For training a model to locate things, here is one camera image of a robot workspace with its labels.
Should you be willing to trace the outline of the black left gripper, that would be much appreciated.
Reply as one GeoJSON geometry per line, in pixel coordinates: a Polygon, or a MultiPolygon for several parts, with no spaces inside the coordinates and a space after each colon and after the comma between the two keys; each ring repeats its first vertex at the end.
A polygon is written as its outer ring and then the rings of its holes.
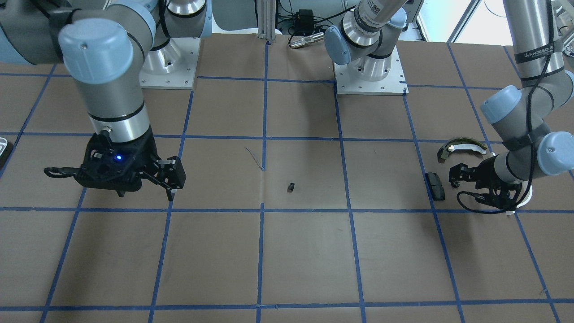
{"type": "Polygon", "coordinates": [[[461,182],[476,182],[475,188],[488,188],[499,192],[502,189],[510,191],[511,198],[517,201],[521,192],[521,184],[513,183],[511,179],[502,178],[496,172],[497,163],[505,161],[502,155],[493,156],[484,160],[478,167],[470,167],[467,164],[460,163],[449,169],[448,181],[452,188],[459,188],[461,182]]]}

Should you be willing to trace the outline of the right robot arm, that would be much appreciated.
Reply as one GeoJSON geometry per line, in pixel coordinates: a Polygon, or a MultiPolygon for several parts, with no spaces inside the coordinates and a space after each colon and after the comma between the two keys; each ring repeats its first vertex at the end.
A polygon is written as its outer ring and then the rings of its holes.
{"type": "Polygon", "coordinates": [[[80,167],[47,167],[44,173],[120,197],[137,192],[146,179],[173,201],[186,174],[178,156],[158,155],[139,74],[146,59],[172,39],[208,37],[212,2],[113,0],[103,9],[78,8],[71,0],[3,4],[1,61],[63,63],[94,128],[80,167]]]}

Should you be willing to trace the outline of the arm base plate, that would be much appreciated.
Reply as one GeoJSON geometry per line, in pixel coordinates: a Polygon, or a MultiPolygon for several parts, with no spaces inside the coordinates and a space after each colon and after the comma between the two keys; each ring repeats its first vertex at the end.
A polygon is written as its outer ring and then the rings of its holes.
{"type": "Polygon", "coordinates": [[[200,44],[200,38],[171,38],[149,52],[139,74],[141,87],[192,90],[200,44]]]}
{"type": "Polygon", "coordinates": [[[397,47],[389,57],[333,64],[338,94],[403,96],[409,93],[397,47]]]}

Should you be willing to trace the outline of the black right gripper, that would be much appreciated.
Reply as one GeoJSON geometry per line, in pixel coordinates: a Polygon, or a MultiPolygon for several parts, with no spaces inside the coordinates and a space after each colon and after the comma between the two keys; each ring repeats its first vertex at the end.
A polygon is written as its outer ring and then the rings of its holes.
{"type": "Polygon", "coordinates": [[[82,186],[112,190],[120,198],[126,192],[137,192],[142,179],[147,179],[166,190],[168,201],[174,200],[186,178],[178,156],[160,160],[150,128],[141,137],[123,143],[112,142],[108,131],[94,133],[74,174],[82,186]]]}

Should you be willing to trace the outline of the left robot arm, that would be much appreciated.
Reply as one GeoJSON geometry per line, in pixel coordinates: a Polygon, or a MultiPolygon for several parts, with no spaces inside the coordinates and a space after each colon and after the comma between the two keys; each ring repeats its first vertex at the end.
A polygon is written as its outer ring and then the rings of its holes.
{"type": "MultiPolygon", "coordinates": [[[[406,23],[404,0],[361,0],[345,12],[339,25],[325,33],[328,55],[335,64],[391,55],[406,23]]],[[[449,181],[475,182],[470,192],[493,214],[513,211],[531,191],[534,179],[573,169],[573,135],[552,131],[545,117],[573,98],[573,73],[564,69],[562,41],[549,0],[505,0],[504,9],[514,45],[522,88],[506,86],[485,100],[480,110],[494,127],[507,152],[477,167],[458,164],[449,181]]]]}

